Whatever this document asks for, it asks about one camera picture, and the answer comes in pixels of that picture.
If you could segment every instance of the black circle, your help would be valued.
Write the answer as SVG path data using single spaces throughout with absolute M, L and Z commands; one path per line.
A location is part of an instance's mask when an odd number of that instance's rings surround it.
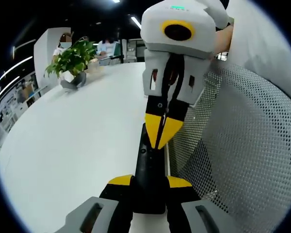
M 172 40 L 184 41 L 192 37 L 192 32 L 182 25 L 172 24 L 165 28 L 165 35 Z

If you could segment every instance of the gray mesh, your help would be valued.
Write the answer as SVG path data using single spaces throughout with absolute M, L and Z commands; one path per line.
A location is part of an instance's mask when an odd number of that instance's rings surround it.
M 217 62 L 169 142 L 171 175 L 246 233 L 275 229 L 291 207 L 291 100 L 260 76 Z

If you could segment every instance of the face mask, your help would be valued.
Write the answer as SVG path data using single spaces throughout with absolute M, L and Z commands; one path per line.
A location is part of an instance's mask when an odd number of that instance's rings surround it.
M 71 47 L 72 42 L 60 42 L 61 47 L 63 47 L 64 49 L 68 49 Z

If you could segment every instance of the green leaves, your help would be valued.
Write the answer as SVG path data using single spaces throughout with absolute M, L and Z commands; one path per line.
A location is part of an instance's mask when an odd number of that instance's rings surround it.
M 96 55 L 96 49 L 92 42 L 78 41 L 65 52 L 58 55 L 54 63 L 46 68 L 48 74 L 55 72 L 57 77 L 67 70 L 74 76 L 85 70 L 87 64 Z

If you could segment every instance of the white table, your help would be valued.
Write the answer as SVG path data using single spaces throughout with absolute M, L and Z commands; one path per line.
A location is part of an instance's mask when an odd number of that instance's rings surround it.
M 146 110 L 144 68 L 105 67 L 102 79 L 74 93 L 57 86 L 11 129 L 0 151 L 0 178 L 30 232 L 58 230 L 109 180 L 135 173 Z M 165 216 L 134 215 L 131 232 L 169 232 L 168 223 Z

